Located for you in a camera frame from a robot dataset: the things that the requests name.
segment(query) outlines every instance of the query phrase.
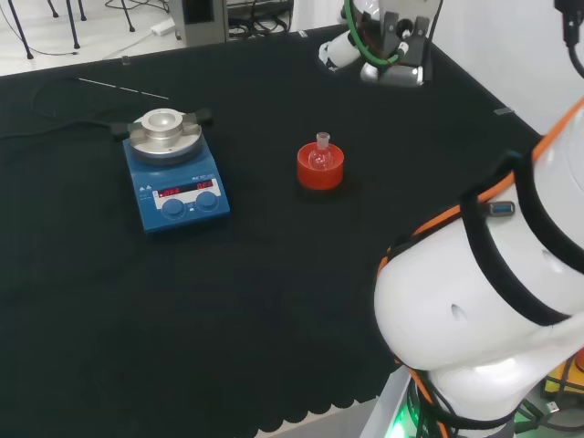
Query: white floor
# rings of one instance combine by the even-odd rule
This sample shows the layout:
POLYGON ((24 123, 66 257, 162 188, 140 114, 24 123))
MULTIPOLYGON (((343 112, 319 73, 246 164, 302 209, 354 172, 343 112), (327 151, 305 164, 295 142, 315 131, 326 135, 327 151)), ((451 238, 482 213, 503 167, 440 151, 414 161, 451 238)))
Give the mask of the white floor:
MULTIPOLYGON (((151 2, 155 5, 160 3, 158 0, 151 2)), ((81 45, 79 50, 73 47, 65 0, 53 0, 59 18, 53 18, 46 0, 14 0, 29 46, 47 53, 77 51, 78 55, 51 57, 33 52, 35 58, 28 60, 23 44, 0 16, 0 76, 101 60, 112 52, 144 38, 151 32, 151 26, 169 17, 161 9, 139 6, 130 11, 131 22, 136 28, 136 31, 131 33, 124 11, 105 7, 105 0, 83 1, 87 21, 81 21, 77 0, 72 0, 71 4, 81 45)), ((112 5, 120 5, 120 0, 112 5)), ((17 31, 7 0, 0 0, 0 6, 17 31)), ((123 55, 141 55, 181 47, 185 47, 184 43, 177 41, 172 32, 166 36, 151 36, 123 52, 123 55)))

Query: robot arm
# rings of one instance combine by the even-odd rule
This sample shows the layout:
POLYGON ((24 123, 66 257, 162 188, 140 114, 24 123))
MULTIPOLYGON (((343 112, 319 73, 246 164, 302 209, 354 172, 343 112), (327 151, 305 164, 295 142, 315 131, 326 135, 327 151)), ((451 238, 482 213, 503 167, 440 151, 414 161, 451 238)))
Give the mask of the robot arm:
POLYGON ((325 43, 320 60, 336 71, 364 57, 364 80, 419 86, 431 76, 428 42, 441 6, 442 0, 346 0, 341 17, 350 31, 325 43))
MULTIPOLYGON (((320 51, 328 68, 364 57, 365 80, 405 86, 427 80, 426 36, 431 39, 441 1, 424 9, 430 1, 354 0, 352 10, 347 2, 350 31, 320 51), (405 12, 406 4, 417 9, 405 12), (372 53, 374 34, 368 32, 375 26, 381 31, 379 48, 372 53), (361 40, 367 37, 363 48, 361 40), (391 58, 402 43, 407 49, 391 58)), ((572 63, 584 77, 574 50, 584 0, 556 0, 555 5, 563 14, 572 63)), ((375 312, 381 334, 420 378, 421 406, 433 405, 434 418, 442 415, 436 420, 442 427, 433 429, 442 438, 451 438, 454 430, 467 438, 512 436, 513 428, 505 425, 513 421, 517 405, 558 364, 584 348, 582 143, 584 100, 538 146, 533 169, 531 157, 516 164, 516 184, 507 177, 496 190, 464 200, 447 215, 451 223, 427 236, 444 224, 438 220, 426 226, 424 238, 404 252, 395 254, 392 248, 390 263, 388 258, 380 269, 375 312), (513 214, 485 213, 479 202, 486 201, 513 205, 513 214), (543 234, 537 230, 542 224, 543 234), (561 245, 546 239, 550 226, 557 228, 553 235, 560 236, 561 245), (423 396, 427 390, 428 400, 423 396)))

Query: orange stripe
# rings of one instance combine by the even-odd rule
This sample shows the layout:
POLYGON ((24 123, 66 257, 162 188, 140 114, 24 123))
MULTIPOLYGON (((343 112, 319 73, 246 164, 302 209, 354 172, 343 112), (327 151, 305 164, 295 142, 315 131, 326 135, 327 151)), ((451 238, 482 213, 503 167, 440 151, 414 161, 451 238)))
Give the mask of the orange stripe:
MULTIPOLYGON (((556 126, 554 126, 551 129, 549 134, 546 137, 544 137, 542 139, 542 141, 539 142, 539 144, 536 146, 536 148, 533 151, 534 161, 538 160, 539 157, 541 157, 542 153, 544 153, 544 151, 546 151, 546 149, 549 147, 549 145, 554 142, 554 140, 558 137, 558 135, 566 128, 566 125, 568 125, 568 123, 574 118, 576 113, 583 106, 584 106, 584 98, 580 99, 580 101, 576 105, 574 105, 570 109, 570 111, 568 111, 568 113, 566 113, 566 115, 564 117, 562 117, 562 119, 556 124, 556 126)), ((506 189, 511 187, 513 182, 514 182, 513 173, 509 173, 503 181, 494 185, 486 192, 482 192, 479 195, 479 200, 481 202, 486 202, 489 199, 492 199, 493 197, 497 196, 498 194, 502 193, 503 191, 505 191, 506 189)), ((413 235, 418 235, 419 233, 421 233, 423 231, 434 228, 435 226, 441 224, 444 221, 447 221, 448 219, 450 219, 451 217, 453 217, 459 213, 460 213, 460 205, 456 205, 455 207, 453 207, 449 210, 446 210, 444 213, 439 214, 436 217, 434 217, 433 219, 431 219, 430 221, 426 222, 424 225, 422 225, 420 228, 418 228, 414 232, 413 235)))
POLYGON ((385 257, 382 258, 381 263, 380 263, 380 267, 378 267, 378 269, 377 269, 377 278, 380 277, 381 270, 389 263, 389 261, 390 261, 390 258, 388 255, 386 255, 385 257))

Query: black cloth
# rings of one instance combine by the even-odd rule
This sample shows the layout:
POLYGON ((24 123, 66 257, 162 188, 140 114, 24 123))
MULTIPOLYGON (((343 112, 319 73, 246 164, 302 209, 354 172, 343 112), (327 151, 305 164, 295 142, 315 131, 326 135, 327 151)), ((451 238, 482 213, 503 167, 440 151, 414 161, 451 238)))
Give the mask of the black cloth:
POLYGON ((247 437, 381 392, 394 364, 372 298, 388 244, 538 136, 437 49, 420 89, 323 70, 318 47, 342 31, 0 79, 0 133, 55 125, 30 107, 54 78, 170 98, 57 81, 37 109, 64 120, 212 109, 232 207, 147 236, 105 130, 2 141, 0 436, 247 437), (346 157, 324 197, 296 181, 319 131, 346 157))

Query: metal stand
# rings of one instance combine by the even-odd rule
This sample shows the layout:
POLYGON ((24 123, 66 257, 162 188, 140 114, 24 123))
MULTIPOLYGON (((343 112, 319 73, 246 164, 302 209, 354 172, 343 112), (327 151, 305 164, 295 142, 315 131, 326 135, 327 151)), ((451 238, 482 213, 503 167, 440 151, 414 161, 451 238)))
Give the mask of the metal stand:
POLYGON ((73 32, 73 47, 81 48, 77 41, 77 32, 75 31, 75 22, 73 21, 73 11, 71 11, 71 0, 67 0, 67 11, 69 13, 69 22, 71 23, 71 31, 73 32))
POLYGON ((121 0, 121 5, 124 8, 124 12, 126 13, 126 18, 128 18, 128 24, 130 25, 130 31, 134 32, 136 29, 134 29, 134 26, 131 25, 131 21, 130 21, 130 14, 128 14, 128 9, 126 8, 126 2, 124 2, 124 0, 121 0))
POLYGON ((47 0, 47 1, 48 1, 48 5, 51 6, 51 11, 53 11, 53 18, 58 18, 57 11, 55 10, 55 7, 51 3, 51 0, 47 0))
POLYGON ((81 12, 81 21, 87 21, 87 17, 85 16, 85 12, 83 12, 83 4, 81 0, 79 0, 79 11, 81 12))
POLYGON ((16 14, 15 6, 12 4, 12 0, 8 0, 8 4, 10 5, 10 10, 12 11, 12 16, 15 18, 16 27, 18 27, 18 32, 20 33, 20 39, 22 44, 25 45, 26 49, 26 57, 28 59, 33 59, 33 54, 30 53, 30 48, 28 48, 28 43, 26 42, 25 33, 22 31, 22 27, 20 26, 20 20, 18 20, 18 15, 16 14))

